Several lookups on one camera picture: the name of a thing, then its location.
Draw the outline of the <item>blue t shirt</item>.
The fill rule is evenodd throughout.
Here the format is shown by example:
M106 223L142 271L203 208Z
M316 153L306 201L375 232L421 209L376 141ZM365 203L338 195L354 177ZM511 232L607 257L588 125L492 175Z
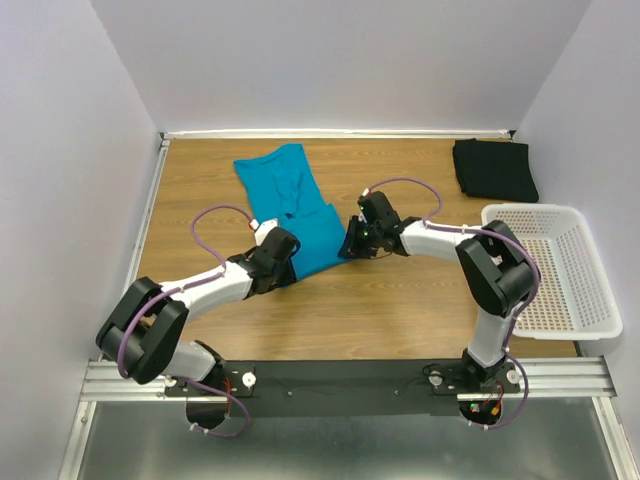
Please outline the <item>blue t shirt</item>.
M345 228L335 206L323 199L302 145L286 144L262 157L236 160L234 169L256 219L276 219L299 240L292 258L299 281L346 262L338 256Z

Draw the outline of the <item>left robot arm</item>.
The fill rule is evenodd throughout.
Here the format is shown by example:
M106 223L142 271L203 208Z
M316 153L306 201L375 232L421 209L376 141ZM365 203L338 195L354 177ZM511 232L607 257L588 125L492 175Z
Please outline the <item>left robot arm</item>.
M222 380L221 361L209 347L180 339L187 322L232 302L269 293L296 281L292 258L300 241L273 227L259 244L214 269L187 279L135 280L96 335L96 346L119 372L140 385L159 376L187 378L201 395Z

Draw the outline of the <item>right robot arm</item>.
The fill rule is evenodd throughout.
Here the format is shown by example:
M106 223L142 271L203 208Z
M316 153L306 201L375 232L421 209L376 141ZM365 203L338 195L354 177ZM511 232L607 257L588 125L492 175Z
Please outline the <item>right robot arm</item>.
M409 257L429 256L459 263L478 306L473 337L451 372L431 368L428 375L458 392L480 392L497 382L520 313L535 298L540 271L502 221L482 227L401 218L386 195L365 192L360 213L350 218L338 256L372 259L380 250Z

